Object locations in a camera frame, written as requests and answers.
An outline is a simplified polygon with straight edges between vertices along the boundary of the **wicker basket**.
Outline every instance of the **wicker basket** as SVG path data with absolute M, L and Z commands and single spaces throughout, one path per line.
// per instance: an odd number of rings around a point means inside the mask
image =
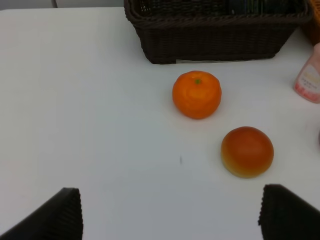
M 286 14 L 227 15 L 225 0 L 124 0 L 124 10 L 153 64 L 244 61 L 274 57 L 312 18 L 307 0 L 287 1 Z
M 320 43 L 320 0 L 310 0 L 314 16 L 311 21 L 302 25 L 302 30 L 313 45 Z

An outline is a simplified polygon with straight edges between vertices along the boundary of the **black object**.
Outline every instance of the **black object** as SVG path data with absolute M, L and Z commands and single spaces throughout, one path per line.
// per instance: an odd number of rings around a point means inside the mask
M 228 0 L 227 9 L 228 9 L 229 15 L 246 14 L 247 1 L 249 0 Z
M 80 191 L 63 188 L 0 240 L 81 240 L 83 228 Z
M 263 191 L 258 224 L 264 240 L 320 240 L 320 211 L 282 185 Z
M 245 61 L 273 58 L 313 16 L 308 0 L 277 1 L 292 11 L 227 15 L 225 0 L 124 0 L 124 10 L 153 64 Z

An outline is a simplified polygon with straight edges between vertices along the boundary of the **bun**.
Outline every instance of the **bun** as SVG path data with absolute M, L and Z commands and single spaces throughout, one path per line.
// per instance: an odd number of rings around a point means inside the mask
M 271 166 L 274 147 L 262 131 L 243 126 L 224 137 L 221 158 L 225 168 L 232 174 L 240 178 L 254 178 Z

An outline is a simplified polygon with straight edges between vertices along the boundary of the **mandarin orange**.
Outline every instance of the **mandarin orange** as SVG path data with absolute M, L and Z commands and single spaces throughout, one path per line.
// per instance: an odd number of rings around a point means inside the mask
M 173 85 L 174 105 L 192 119 L 204 119 L 213 114 L 221 101 L 219 80 L 205 71 L 182 74 Z

